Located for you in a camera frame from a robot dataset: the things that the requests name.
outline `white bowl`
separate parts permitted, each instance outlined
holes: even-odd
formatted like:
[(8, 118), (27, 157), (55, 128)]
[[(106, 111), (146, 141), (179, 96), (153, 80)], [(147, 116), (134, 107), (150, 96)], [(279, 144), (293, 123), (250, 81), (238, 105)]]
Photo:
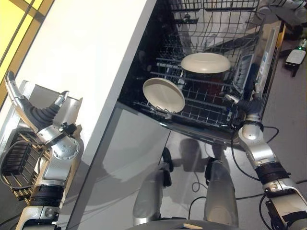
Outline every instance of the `white bowl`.
[(196, 53), (186, 56), (181, 67), (194, 73), (221, 73), (230, 68), (230, 61), (220, 54)]
[(183, 110), (185, 99), (181, 90), (171, 81), (163, 78), (150, 78), (143, 85), (143, 93), (156, 108), (178, 113)]

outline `yellow wall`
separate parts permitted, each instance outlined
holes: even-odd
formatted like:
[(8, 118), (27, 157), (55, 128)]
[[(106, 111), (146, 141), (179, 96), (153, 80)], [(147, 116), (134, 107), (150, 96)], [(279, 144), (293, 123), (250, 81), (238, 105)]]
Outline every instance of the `yellow wall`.
[[(0, 57), (2, 57), (23, 15), (24, 11), (9, 0), (0, 0)], [(31, 20), (32, 17), (28, 15), (17, 33), (17, 36), (8, 54), (6, 55), (4, 62), (0, 66), (0, 82), (2, 81), (2, 78), (18, 48), (18, 45), (29, 27)]]

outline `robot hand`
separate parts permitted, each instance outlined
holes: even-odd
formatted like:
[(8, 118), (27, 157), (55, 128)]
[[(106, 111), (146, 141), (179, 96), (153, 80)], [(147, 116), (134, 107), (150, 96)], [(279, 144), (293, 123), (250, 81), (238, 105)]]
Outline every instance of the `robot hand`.
[(52, 223), (58, 220), (72, 160), (80, 149), (79, 143), (73, 137), (60, 132), (59, 127), (53, 124), (53, 119), (66, 100), (68, 91), (61, 93), (49, 107), (39, 109), (20, 93), (11, 71), (6, 73), (5, 86), (21, 119), (36, 133), (50, 155), (48, 162), (38, 165), (40, 174), (16, 229), (58, 230), (60, 228)]
[(240, 146), (245, 149), (269, 199), (266, 206), (274, 228), (306, 230), (307, 201), (263, 138), (263, 125), (259, 115), (260, 93), (256, 93), (250, 102), (238, 100), (231, 95), (225, 97), (246, 113), (245, 122), (238, 131), (237, 139)]

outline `upper rack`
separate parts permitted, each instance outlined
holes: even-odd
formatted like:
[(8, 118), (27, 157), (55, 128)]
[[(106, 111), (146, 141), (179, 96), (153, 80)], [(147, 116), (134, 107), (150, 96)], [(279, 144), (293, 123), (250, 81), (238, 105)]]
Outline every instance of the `upper rack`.
[[(144, 45), (139, 46), (122, 92), (124, 100), (132, 95), (132, 105), (146, 114), (161, 119), (180, 120), (190, 124), (231, 127), (237, 107), (224, 99), (226, 93), (243, 97), (248, 82), (253, 53), (262, 31), (263, 17), (255, 8), (259, 1), (230, 0), (168, 0), (159, 2), (159, 13), (150, 23), (161, 22), (164, 34), (150, 65), (144, 67)], [(152, 37), (144, 33), (144, 40)], [(211, 52), (227, 57), (231, 68), (220, 74), (196, 74), (182, 69), (182, 59), (190, 54)], [(143, 66), (142, 71), (134, 71)], [(186, 105), (179, 113), (154, 108), (141, 93), (142, 84), (149, 78), (172, 81), (182, 91)]]

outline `wire rack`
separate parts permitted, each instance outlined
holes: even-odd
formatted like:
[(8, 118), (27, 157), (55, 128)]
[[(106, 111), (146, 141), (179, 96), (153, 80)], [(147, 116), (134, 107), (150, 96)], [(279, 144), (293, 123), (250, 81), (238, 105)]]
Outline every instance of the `wire rack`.
[[(263, 24), (258, 13), (253, 11), (258, 1), (160, 2), (163, 12), (169, 12), (171, 17), (165, 17), (168, 21), (164, 22), (163, 27), (168, 30), (160, 42), (158, 57), (144, 81), (153, 77), (172, 81), (181, 89), (186, 104), (181, 112), (172, 113), (153, 107), (143, 96), (139, 96), (133, 100), (133, 105), (156, 118), (230, 127), (237, 115), (237, 107), (226, 101), (224, 95), (231, 93), (242, 98), (244, 93), (252, 54)], [(199, 52), (221, 54), (228, 58), (231, 68), (220, 74), (196, 74), (183, 70), (180, 66), (182, 59)], [(141, 84), (134, 82), (129, 86), (134, 85)], [(131, 88), (126, 91), (132, 94)]]
[(207, 11), (246, 11), (258, 7), (258, 0), (207, 0), (204, 9)]
[[(35, 184), (38, 177), (35, 172), (38, 158), (41, 156), (42, 152), (44, 158), (49, 158), (48, 154), (44, 153), (44, 149), (38, 143), (33, 132), (24, 130), (17, 131), (10, 146), (20, 140), (25, 140), (27, 143), (25, 142), (14, 145), (13, 149), (8, 152), (6, 157), (3, 159), (4, 164), (0, 169), (4, 181), (14, 187)], [(12, 192), (17, 199), (25, 200), (26, 203), (28, 203), (32, 191), (31, 187), (12, 189)]]

